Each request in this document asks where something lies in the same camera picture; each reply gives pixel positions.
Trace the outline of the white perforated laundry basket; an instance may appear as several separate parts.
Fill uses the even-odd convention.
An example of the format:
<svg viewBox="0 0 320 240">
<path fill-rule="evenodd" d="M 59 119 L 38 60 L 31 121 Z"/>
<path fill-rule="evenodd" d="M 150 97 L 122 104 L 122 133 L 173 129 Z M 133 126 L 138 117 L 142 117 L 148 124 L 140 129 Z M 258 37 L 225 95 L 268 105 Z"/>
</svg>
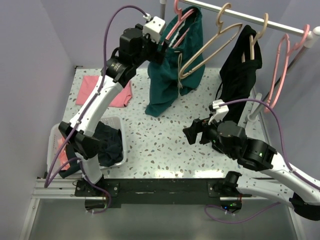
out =
<svg viewBox="0 0 320 240">
<path fill-rule="evenodd" d="M 118 116 L 101 118 L 93 136 L 102 141 L 98 152 L 101 170 L 121 166 L 127 158 L 127 143 L 123 121 Z M 47 150 L 47 169 L 50 169 L 57 150 L 64 141 L 59 124 L 52 127 Z"/>
</svg>

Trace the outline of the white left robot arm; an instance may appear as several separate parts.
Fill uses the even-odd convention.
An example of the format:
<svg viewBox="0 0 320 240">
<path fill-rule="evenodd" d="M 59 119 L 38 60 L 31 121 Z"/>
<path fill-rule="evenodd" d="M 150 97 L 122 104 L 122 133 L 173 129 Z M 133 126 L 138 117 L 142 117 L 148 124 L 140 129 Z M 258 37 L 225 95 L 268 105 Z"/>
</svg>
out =
<svg viewBox="0 0 320 240">
<path fill-rule="evenodd" d="M 104 190 L 98 160 L 102 143 L 93 136 L 96 127 L 113 99 L 136 75 L 138 67 L 146 61 L 163 62 L 168 48 L 167 43 L 161 43 L 165 28 L 164 21 L 157 23 L 152 20 L 145 25 L 137 24 L 125 29 L 120 36 L 119 47 L 105 62 L 101 78 L 85 104 L 68 123 L 59 124 L 67 144 L 82 156 L 79 159 L 80 169 L 88 181 L 85 189 L 92 196 L 99 196 Z"/>
</svg>

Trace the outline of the white clothes rack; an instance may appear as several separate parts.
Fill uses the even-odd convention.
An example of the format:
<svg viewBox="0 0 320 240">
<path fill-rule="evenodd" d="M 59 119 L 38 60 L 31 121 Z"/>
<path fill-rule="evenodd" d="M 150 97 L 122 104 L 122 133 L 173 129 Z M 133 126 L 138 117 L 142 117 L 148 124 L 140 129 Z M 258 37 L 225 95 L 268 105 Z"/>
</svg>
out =
<svg viewBox="0 0 320 240">
<path fill-rule="evenodd" d="M 185 67 L 188 67 L 189 64 L 191 64 L 194 60 L 196 60 L 199 55 L 201 55 L 208 47 L 210 47 L 210 45 L 216 39 L 218 39 L 225 32 L 227 32 L 227 31 L 229 31 L 231 29 L 234 29 L 234 28 L 238 29 L 237 32 L 234 34 L 234 36 L 232 38 L 230 38 L 220 48 L 218 48 L 215 52 L 213 52 L 206 59 L 204 59 L 204 61 L 202 61 L 200 64 L 195 66 L 192 70 L 190 70 L 186 74 L 187 76 L 192 74 L 194 71 L 198 70 L 198 68 L 200 68 L 202 65 L 205 65 L 218 52 L 220 52 L 229 43 L 231 43 L 231 41 L 241 31 L 241 29 L 243 27 L 243 24 L 241 22 L 232 24 L 232 25 L 222 29 L 223 21 L 221 21 L 221 15 L 228 15 L 228 16 L 231 16 L 231 17 L 236 18 L 236 19 L 244 20 L 244 21 L 247 21 L 247 22 L 250 22 L 250 23 L 254 23 L 254 24 L 257 24 L 257 25 L 261 25 L 263 27 L 264 18 L 258 18 L 258 17 L 255 17 L 255 16 L 251 16 L 251 15 L 248 15 L 248 14 L 244 14 L 244 13 L 240 13 L 240 12 L 231 10 L 232 5 L 230 3 L 226 3 L 222 7 L 218 7 L 218 6 L 209 4 L 209 3 L 201 2 L 199 0 L 185 0 L 184 2 L 189 4 L 189 5 L 192 5 L 194 7 L 200 7 L 202 9 L 206 9 L 206 10 L 218 13 L 218 15 L 216 17 L 216 22 L 215 22 L 215 24 L 217 26 L 217 33 L 206 44 L 204 44 L 199 49 L 199 51 L 190 58 L 190 60 L 188 60 L 188 62 L 186 63 Z M 294 28 L 294 27 L 290 27 L 290 26 L 283 25 L 283 24 L 280 24 L 280 23 L 276 23 L 276 22 L 270 21 L 269 19 L 268 19 L 268 22 L 267 22 L 267 28 L 278 30 L 278 31 L 284 32 L 285 34 L 288 34 L 289 35 L 289 39 L 290 39 L 291 47 L 294 45 L 294 43 L 297 43 L 297 42 L 299 42 L 301 40 L 302 35 L 303 35 L 303 30 L 304 30 L 304 29 L 301 30 L 301 29 L 298 29 L 298 28 Z M 308 35 L 307 41 L 304 44 L 306 49 L 310 49 L 316 43 L 316 41 L 319 38 L 320 38 L 320 28 L 319 27 L 315 27 L 313 30 L 309 30 L 309 35 Z"/>
</svg>

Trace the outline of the green shorts with drawstring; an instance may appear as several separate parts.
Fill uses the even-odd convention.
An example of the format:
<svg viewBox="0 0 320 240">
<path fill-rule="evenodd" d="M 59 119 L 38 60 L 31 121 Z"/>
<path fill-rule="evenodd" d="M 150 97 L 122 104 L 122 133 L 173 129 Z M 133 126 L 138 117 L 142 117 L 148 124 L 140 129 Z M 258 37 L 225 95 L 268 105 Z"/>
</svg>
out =
<svg viewBox="0 0 320 240">
<path fill-rule="evenodd" d="M 205 66 L 201 66 L 191 75 L 180 78 L 179 72 L 184 64 L 193 57 L 203 46 L 202 12 L 198 7 L 189 6 L 182 13 L 189 10 L 193 13 L 176 29 L 176 16 L 167 25 L 161 41 L 166 40 L 170 32 L 173 34 L 167 39 L 168 48 L 162 64 L 151 62 L 147 73 L 150 78 L 149 104 L 145 109 L 147 115 L 158 117 L 179 97 L 196 89 L 203 77 Z"/>
</svg>

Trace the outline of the beige hanger with garment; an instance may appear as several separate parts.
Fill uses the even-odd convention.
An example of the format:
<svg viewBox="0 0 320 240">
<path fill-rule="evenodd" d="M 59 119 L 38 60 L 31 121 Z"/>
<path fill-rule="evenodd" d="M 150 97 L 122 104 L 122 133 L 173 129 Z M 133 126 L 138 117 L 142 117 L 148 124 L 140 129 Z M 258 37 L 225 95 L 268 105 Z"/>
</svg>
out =
<svg viewBox="0 0 320 240">
<path fill-rule="evenodd" d="M 256 35 L 253 36 L 252 34 L 249 36 L 249 56 L 250 60 L 255 59 L 255 44 L 257 43 L 258 39 L 260 39 L 264 33 L 266 32 L 267 25 L 269 21 L 269 14 L 266 12 L 263 17 L 263 27 L 261 31 L 256 32 Z"/>
</svg>

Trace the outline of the black hanging garment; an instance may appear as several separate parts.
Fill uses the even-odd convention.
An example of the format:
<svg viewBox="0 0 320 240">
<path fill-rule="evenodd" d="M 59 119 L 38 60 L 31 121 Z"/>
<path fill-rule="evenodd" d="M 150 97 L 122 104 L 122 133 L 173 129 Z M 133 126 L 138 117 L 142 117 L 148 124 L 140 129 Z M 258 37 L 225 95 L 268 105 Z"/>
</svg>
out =
<svg viewBox="0 0 320 240">
<path fill-rule="evenodd" d="M 254 45 L 254 59 L 250 57 L 250 37 L 255 37 L 257 32 L 250 25 L 245 25 L 238 39 L 223 64 L 219 75 L 221 84 L 218 90 L 221 95 L 217 99 L 225 103 L 247 99 L 256 83 L 256 71 L 262 68 L 263 60 L 258 43 Z"/>
</svg>

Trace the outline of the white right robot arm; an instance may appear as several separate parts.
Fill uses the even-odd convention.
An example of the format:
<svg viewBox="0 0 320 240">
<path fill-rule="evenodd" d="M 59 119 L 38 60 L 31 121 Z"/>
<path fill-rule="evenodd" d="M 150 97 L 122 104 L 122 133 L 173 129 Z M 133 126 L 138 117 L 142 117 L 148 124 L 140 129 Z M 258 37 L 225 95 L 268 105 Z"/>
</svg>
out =
<svg viewBox="0 0 320 240">
<path fill-rule="evenodd" d="M 319 182 L 303 174 L 314 183 L 310 186 L 286 165 L 284 157 L 266 142 L 247 137 L 243 127 L 233 121 L 209 124 L 208 119 L 195 119 L 190 127 L 183 129 L 188 143 L 193 145 L 197 135 L 202 134 L 200 144 L 210 143 L 214 150 L 229 157 L 245 169 L 260 172 L 278 183 L 246 177 L 229 171 L 214 189 L 227 196 L 254 195 L 273 200 L 292 208 L 299 216 L 311 220 L 320 219 Z"/>
</svg>

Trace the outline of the pink cloth in basket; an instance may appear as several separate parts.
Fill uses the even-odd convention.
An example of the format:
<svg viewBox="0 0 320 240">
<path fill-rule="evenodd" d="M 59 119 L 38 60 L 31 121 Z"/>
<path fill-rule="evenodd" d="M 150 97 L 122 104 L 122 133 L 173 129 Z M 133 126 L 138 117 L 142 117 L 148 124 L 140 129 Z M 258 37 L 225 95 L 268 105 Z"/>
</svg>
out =
<svg viewBox="0 0 320 240">
<path fill-rule="evenodd" d="M 64 141 L 65 141 L 65 139 L 63 137 L 58 139 L 58 141 L 57 141 L 58 149 L 60 149 L 60 147 L 63 145 Z M 60 167 L 68 161 L 68 157 L 67 157 L 67 153 L 66 153 L 66 146 L 64 146 L 63 149 L 61 150 L 61 152 L 58 156 L 58 161 L 59 161 Z M 70 168 L 70 164 L 68 163 L 61 170 L 67 171 L 69 168 Z"/>
</svg>

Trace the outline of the pink hanger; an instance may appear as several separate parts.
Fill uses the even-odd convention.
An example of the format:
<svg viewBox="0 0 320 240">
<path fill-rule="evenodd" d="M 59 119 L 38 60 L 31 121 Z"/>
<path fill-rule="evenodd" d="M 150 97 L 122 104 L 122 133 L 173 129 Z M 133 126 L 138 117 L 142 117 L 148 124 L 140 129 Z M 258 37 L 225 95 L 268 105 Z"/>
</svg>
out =
<svg viewBox="0 0 320 240">
<path fill-rule="evenodd" d="M 187 12 L 183 13 L 182 8 L 179 7 L 179 1 L 174 0 L 173 2 L 173 10 L 177 15 L 177 21 L 175 25 L 172 27 L 170 32 L 166 35 L 165 40 L 169 41 L 169 47 L 176 49 L 184 40 L 186 37 L 189 28 L 180 36 L 180 38 L 177 40 L 178 34 L 180 30 L 185 26 L 186 20 L 188 17 L 190 17 L 193 13 L 196 12 L 195 8 L 192 7 Z"/>
<path fill-rule="evenodd" d="M 271 109 L 275 107 L 280 97 L 287 73 L 291 69 L 293 69 L 294 65 L 298 63 L 298 60 L 302 58 L 302 56 L 305 54 L 307 50 L 307 48 L 305 47 L 305 43 L 307 42 L 309 31 L 310 25 L 306 24 L 303 28 L 301 40 L 299 42 L 294 43 L 293 46 L 291 46 L 290 37 L 287 33 L 285 33 L 279 41 L 278 47 L 276 49 L 277 52 L 275 55 L 275 64 L 272 75 L 271 87 L 265 100 L 267 106 L 269 106 Z M 279 76 L 279 79 L 277 79 L 282 45 L 285 45 L 283 70 Z"/>
</svg>

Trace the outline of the dark navy clothes in basket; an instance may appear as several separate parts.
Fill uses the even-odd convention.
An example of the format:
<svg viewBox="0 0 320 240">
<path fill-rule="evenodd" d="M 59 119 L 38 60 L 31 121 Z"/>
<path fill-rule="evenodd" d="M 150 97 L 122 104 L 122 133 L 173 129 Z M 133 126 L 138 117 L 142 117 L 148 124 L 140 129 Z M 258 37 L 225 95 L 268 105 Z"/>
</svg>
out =
<svg viewBox="0 0 320 240">
<path fill-rule="evenodd" d="M 93 137 L 101 142 L 97 152 L 100 167 L 109 168 L 120 163 L 124 159 L 122 132 L 120 129 L 112 128 L 99 121 Z M 78 152 L 71 144 L 67 143 L 65 150 L 68 160 L 75 157 L 80 158 L 76 155 Z M 60 170 L 59 175 L 64 179 L 78 171 L 80 171 L 80 166 L 75 160 L 70 163 L 70 168 L 68 170 Z"/>
</svg>

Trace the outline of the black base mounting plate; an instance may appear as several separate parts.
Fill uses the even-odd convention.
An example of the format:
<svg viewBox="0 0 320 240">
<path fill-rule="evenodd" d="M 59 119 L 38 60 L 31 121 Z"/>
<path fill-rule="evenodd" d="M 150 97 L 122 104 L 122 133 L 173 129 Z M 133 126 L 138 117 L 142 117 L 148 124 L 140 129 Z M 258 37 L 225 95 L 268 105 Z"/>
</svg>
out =
<svg viewBox="0 0 320 240">
<path fill-rule="evenodd" d="M 77 180 L 74 195 L 85 199 L 85 207 L 101 209 L 111 200 L 111 208 L 122 205 L 221 205 L 239 202 L 237 192 L 226 193 L 219 187 L 222 178 L 105 178 L 96 189 L 84 180 Z"/>
</svg>

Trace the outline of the pink folded shirt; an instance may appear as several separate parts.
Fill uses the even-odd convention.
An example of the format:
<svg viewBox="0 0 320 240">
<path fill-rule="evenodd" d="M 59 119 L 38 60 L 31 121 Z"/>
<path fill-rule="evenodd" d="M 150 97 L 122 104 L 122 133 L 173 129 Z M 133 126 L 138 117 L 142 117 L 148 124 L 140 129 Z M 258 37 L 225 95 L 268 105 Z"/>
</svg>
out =
<svg viewBox="0 0 320 240">
<path fill-rule="evenodd" d="M 90 96 L 91 92 L 94 90 L 97 82 L 101 78 L 100 76 L 90 76 L 85 75 L 83 77 L 75 104 L 78 106 L 83 106 L 88 97 Z M 112 108 L 124 108 L 128 105 L 129 101 L 132 99 L 132 87 L 131 81 L 125 86 L 125 88 L 112 100 L 109 104 L 109 107 Z"/>
</svg>

